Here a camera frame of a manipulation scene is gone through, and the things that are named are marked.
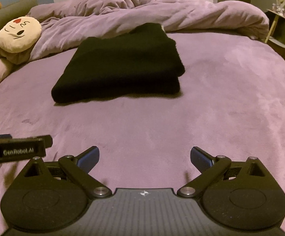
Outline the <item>black knit sweater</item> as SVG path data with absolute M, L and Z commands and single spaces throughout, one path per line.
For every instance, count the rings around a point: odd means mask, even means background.
M 176 42 L 159 23 L 144 23 L 117 37 L 89 37 L 51 90 L 56 103 L 128 94 L 173 95 L 185 72 Z

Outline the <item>yellow bedside table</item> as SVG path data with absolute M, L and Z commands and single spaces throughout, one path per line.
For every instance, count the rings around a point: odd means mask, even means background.
M 285 17 L 270 9 L 265 14 L 269 18 L 269 32 L 264 43 L 285 60 Z

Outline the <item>purple rumpled duvet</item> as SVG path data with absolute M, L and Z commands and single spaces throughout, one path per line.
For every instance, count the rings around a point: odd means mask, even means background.
M 253 40 L 265 38 L 269 31 L 261 9 L 232 0 L 67 0 L 37 5 L 29 16 L 41 24 L 39 40 L 19 54 L 0 48 L 0 58 L 19 65 L 77 47 L 88 37 L 113 38 L 148 22 L 167 32 L 234 29 Z

